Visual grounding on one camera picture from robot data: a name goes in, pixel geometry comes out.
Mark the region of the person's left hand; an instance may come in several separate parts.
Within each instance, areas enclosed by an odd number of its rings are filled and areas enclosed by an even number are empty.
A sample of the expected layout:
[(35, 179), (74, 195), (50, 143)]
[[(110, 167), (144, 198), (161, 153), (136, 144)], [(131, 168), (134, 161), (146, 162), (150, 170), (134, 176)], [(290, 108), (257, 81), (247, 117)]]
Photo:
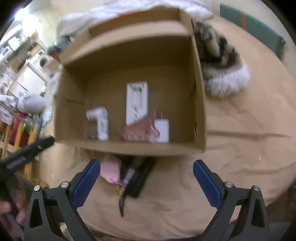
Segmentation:
[(13, 240), (17, 240), (20, 235), (9, 222), (6, 215), (13, 209), (16, 209), (15, 220), (19, 225), (24, 226), (27, 218), (28, 201), (25, 188), (21, 182), (17, 181), (14, 184), (10, 182), (9, 185), (8, 190), (12, 195), (12, 201), (1, 200), (1, 224), (8, 232), (9, 237)]

